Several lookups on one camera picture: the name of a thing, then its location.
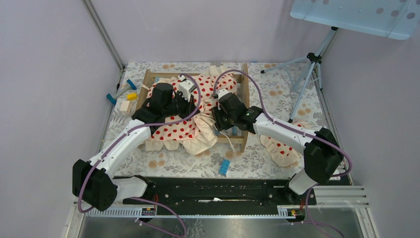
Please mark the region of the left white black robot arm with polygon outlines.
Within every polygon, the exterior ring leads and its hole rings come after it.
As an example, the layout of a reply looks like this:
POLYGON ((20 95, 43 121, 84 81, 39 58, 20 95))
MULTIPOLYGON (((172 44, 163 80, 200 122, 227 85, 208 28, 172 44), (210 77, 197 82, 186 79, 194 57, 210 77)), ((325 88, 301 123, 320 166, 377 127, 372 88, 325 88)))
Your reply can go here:
POLYGON ((173 87, 169 83, 158 83, 118 137, 104 150, 87 161, 79 159, 72 169, 72 192, 78 197, 81 213, 82 202, 99 211, 108 209, 114 202, 135 197, 147 204, 152 201, 154 191, 138 177, 118 178, 114 175, 123 160, 154 133, 159 127, 168 125, 167 117, 179 116, 181 123, 198 112, 201 96, 198 84, 186 79, 173 87))

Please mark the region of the large strawberry print cushion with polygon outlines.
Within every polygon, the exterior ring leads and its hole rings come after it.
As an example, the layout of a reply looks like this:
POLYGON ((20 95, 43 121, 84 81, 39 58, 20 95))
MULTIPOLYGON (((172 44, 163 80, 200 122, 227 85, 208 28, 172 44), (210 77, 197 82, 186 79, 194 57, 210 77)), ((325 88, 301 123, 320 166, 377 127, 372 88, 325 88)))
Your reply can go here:
POLYGON ((236 94, 238 82, 233 73, 224 74, 219 81, 216 79, 227 71, 225 66, 210 66, 205 72, 193 76, 198 83, 198 89, 193 91, 194 105, 199 106, 198 113, 192 118, 177 124, 163 125, 154 132, 145 144, 147 151, 160 151, 162 148, 176 150, 182 145, 191 155, 197 155, 211 148, 218 141, 213 127, 215 120, 211 109, 218 106, 218 101, 212 94, 214 90, 227 90, 236 94))

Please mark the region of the wooden pet bed frame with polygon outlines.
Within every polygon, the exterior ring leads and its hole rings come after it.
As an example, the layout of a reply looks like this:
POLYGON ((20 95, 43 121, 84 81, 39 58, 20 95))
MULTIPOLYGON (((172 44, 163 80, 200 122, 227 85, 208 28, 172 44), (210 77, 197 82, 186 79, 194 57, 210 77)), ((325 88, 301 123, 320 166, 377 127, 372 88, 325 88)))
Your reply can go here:
MULTIPOLYGON (((156 81, 157 78, 171 78, 178 76, 177 72, 152 72, 150 69, 147 69, 142 81, 142 84, 150 88, 156 81)), ((249 93, 249 79, 243 74, 233 74, 233 77, 237 80, 238 89, 237 96, 240 101, 243 102, 247 107, 250 106, 250 93, 249 93)), ((147 97, 148 89, 142 88, 139 92, 139 98, 137 100, 137 105, 135 110, 139 109, 144 103, 147 97)), ((228 135, 231 143, 233 145, 238 144, 240 146, 240 152, 243 153, 246 148, 246 143, 248 140, 248 132, 241 132, 240 135, 228 135)))

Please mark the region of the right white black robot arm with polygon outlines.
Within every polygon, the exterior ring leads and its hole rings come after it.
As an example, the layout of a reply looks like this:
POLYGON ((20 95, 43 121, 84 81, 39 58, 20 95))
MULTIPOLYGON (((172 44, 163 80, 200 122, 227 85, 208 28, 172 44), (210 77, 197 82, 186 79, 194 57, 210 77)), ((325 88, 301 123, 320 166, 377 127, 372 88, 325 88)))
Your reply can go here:
POLYGON ((241 131, 267 136, 282 142, 304 157, 304 168, 289 180, 284 198, 297 204, 304 193, 316 184, 328 182, 343 161, 338 143, 327 128, 305 129, 266 115, 263 109, 246 107, 233 93, 220 90, 218 105, 211 112, 218 131, 237 127, 241 131))

